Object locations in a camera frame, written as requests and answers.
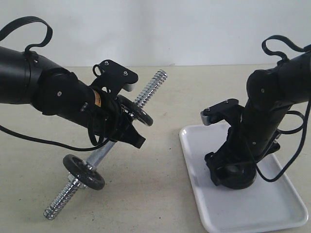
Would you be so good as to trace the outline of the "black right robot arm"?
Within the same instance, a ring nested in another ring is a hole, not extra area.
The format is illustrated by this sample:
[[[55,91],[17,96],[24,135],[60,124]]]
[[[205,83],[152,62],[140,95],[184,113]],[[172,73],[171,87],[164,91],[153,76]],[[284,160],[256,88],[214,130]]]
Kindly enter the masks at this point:
[[[307,108],[301,113],[293,111],[292,106],[311,100],[311,48],[301,48],[282,35],[273,35],[271,39],[284,42],[300,55],[290,59],[262,42],[262,50],[280,60],[276,67],[258,69],[249,76],[246,105],[228,99],[201,112],[206,126],[222,120],[229,124],[225,142],[216,152],[205,155],[216,186],[245,189],[252,185],[261,174],[258,163],[280,149],[277,139],[283,134],[302,133],[294,157],[304,146],[311,110]]]

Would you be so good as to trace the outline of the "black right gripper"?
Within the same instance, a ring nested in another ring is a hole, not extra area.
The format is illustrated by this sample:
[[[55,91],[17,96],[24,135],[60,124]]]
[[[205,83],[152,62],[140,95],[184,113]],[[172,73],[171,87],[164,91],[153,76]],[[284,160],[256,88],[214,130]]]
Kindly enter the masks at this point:
[[[260,113],[245,106],[239,124],[229,127],[224,144],[205,155],[212,182],[220,186],[227,178],[224,166],[258,163],[280,150],[275,141],[280,136],[280,120],[280,111]]]

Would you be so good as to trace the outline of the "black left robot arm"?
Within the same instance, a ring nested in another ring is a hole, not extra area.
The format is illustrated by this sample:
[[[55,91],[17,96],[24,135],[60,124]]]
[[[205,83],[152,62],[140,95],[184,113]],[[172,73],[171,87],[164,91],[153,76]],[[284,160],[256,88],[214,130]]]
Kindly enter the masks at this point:
[[[138,81],[126,67],[104,60],[91,84],[39,55],[29,44],[24,51],[0,49],[0,101],[29,104],[45,116],[59,116],[87,129],[93,146],[105,139],[140,148],[145,142],[132,124],[128,111],[134,104],[120,95]]]

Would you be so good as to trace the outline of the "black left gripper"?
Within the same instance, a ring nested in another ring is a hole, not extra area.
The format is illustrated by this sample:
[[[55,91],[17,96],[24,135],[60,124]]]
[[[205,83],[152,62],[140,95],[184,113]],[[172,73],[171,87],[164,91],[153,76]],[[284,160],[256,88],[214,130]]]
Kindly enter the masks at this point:
[[[131,124],[118,99],[97,87],[91,87],[80,112],[86,115],[86,128],[91,143],[105,139],[128,143],[140,149],[146,138]]]

